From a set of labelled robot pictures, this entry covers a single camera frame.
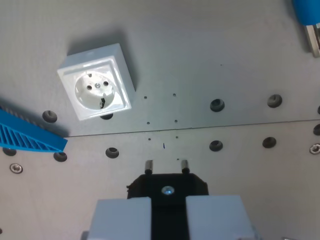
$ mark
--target mounting hole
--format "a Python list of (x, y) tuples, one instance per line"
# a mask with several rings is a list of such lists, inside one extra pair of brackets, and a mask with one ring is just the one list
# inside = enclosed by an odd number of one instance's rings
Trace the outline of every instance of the mounting hole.
[(115, 147), (109, 147), (106, 151), (105, 151), (105, 155), (108, 157), (108, 158), (111, 158), (111, 159), (115, 159), (119, 156), (119, 151), (118, 149), (116, 149)]
[(277, 108), (282, 104), (282, 97), (279, 94), (271, 95), (267, 101), (270, 108)]
[(18, 163), (13, 163), (10, 165), (10, 170), (14, 174), (20, 174), (24, 171), (23, 167)]
[(58, 116), (54, 111), (47, 110), (42, 113), (42, 118), (47, 123), (53, 124), (58, 120)]
[(222, 99), (215, 99), (210, 103), (210, 109), (217, 113), (225, 108), (225, 102)]
[(14, 155), (17, 154), (17, 150), (11, 149), (11, 148), (2, 148), (2, 151), (5, 155), (13, 157)]
[(316, 136), (320, 136), (320, 124), (316, 125), (313, 128), (313, 134), (316, 135)]
[(224, 147), (223, 143), (221, 141), (215, 140), (212, 141), (209, 145), (209, 148), (213, 152), (218, 152)]
[(262, 142), (262, 146), (264, 146), (266, 149), (271, 149), (276, 144), (277, 144), (277, 140), (272, 136), (265, 138)]
[(111, 114), (108, 114), (108, 115), (100, 116), (100, 118), (102, 118), (103, 120), (110, 120), (113, 116), (114, 116), (114, 114), (111, 113)]
[(60, 163), (63, 163), (68, 159), (67, 154), (64, 152), (55, 152), (53, 158)]

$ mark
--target screw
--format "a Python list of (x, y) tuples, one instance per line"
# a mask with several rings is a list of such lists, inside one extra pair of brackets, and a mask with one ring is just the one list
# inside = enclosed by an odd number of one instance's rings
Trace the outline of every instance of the screw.
[(14, 174), (20, 174), (22, 173), (22, 171), (24, 170), (22, 168), (22, 166), (20, 164), (17, 164), (17, 163), (13, 163), (10, 165), (10, 170), (11, 172), (13, 172)]
[(172, 195), (175, 193), (175, 189), (172, 187), (172, 186), (164, 186), (162, 189), (161, 189), (161, 192), (164, 194), (164, 195)]
[(314, 144), (310, 147), (311, 154), (319, 154), (320, 153), (320, 144)]

